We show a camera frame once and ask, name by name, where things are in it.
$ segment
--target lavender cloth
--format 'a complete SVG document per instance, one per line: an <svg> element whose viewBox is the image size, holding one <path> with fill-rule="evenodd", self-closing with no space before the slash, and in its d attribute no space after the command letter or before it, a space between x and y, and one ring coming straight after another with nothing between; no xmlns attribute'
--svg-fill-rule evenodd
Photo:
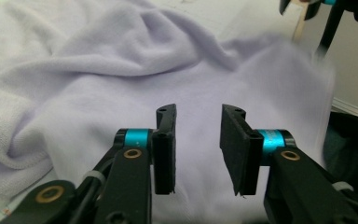
<svg viewBox="0 0 358 224"><path fill-rule="evenodd" d="M221 104L254 128L289 130L321 161L334 71L274 35L217 41L142 0L13 0L0 5L0 206L54 167L79 184L119 128L155 128L177 104L176 194L154 196L155 220L265 218L235 197L219 148Z"/></svg>

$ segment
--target brass screw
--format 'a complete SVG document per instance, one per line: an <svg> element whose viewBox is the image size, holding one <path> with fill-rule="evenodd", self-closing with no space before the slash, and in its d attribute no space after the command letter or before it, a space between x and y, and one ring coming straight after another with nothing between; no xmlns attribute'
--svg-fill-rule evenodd
<svg viewBox="0 0 358 224"><path fill-rule="evenodd" d="M35 199L38 203L51 203L59 199L63 195L63 192L62 186L50 186L40 190Z"/></svg>
<svg viewBox="0 0 358 224"><path fill-rule="evenodd" d="M298 156L297 153L292 152L292 151L283 151L283 152L281 152L281 155L289 161L299 161L300 160L300 156Z"/></svg>
<svg viewBox="0 0 358 224"><path fill-rule="evenodd" d="M135 159L142 155L142 151L139 149L129 149L124 152L124 157L127 159Z"/></svg>

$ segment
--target gold washer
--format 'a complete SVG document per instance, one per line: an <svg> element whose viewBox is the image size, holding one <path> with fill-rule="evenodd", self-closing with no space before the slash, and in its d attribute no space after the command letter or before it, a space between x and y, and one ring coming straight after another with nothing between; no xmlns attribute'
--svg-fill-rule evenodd
<svg viewBox="0 0 358 224"><path fill-rule="evenodd" d="M141 155L142 155L142 151L139 149L129 149L124 152L124 157L127 159L135 159L140 157Z"/></svg>
<svg viewBox="0 0 358 224"><path fill-rule="evenodd" d="M289 161L299 161L300 160L300 156L298 156L297 153L292 152L292 151L283 151L283 152L281 152L281 155Z"/></svg>
<svg viewBox="0 0 358 224"><path fill-rule="evenodd" d="M51 197L44 197L43 194L45 194L46 192L48 192L49 190L57 190L57 192L52 195ZM63 195L64 189L62 186L56 185L56 186L50 186L47 187L45 189L42 189L41 191L39 191L39 193L36 195L36 201L38 203L51 203L56 201L57 199L59 199L62 195Z"/></svg>

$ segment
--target white towel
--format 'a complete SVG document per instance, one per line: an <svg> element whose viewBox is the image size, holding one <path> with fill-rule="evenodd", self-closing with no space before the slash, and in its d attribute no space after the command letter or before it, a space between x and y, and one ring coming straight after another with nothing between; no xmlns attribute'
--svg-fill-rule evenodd
<svg viewBox="0 0 358 224"><path fill-rule="evenodd" d="M153 196L155 220L265 219L235 197L219 148L222 104L255 129L289 130L321 162L334 72L274 35L218 42L146 1L12 0L0 5L0 204L53 166L77 185L120 128L156 128L177 104L176 194Z"/></svg>

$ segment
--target blue object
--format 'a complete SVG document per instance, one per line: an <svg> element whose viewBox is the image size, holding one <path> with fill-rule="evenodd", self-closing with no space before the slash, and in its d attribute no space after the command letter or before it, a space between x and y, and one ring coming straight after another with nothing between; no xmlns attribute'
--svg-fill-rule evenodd
<svg viewBox="0 0 358 224"><path fill-rule="evenodd" d="M336 0L324 0L324 3L327 5L334 5L336 3Z"/></svg>
<svg viewBox="0 0 358 224"><path fill-rule="evenodd" d="M142 147L147 149L148 137L148 129L128 129L124 139L124 147Z"/></svg>
<svg viewBox="0 0 358 224"><path fill-rule="evenodd" d="M261 159L261 165L269 165L269 155L274 152L277 147L284 147L284 139L280 131L278 130L257 130L264 136L263 142L263 156Z"/></svg>

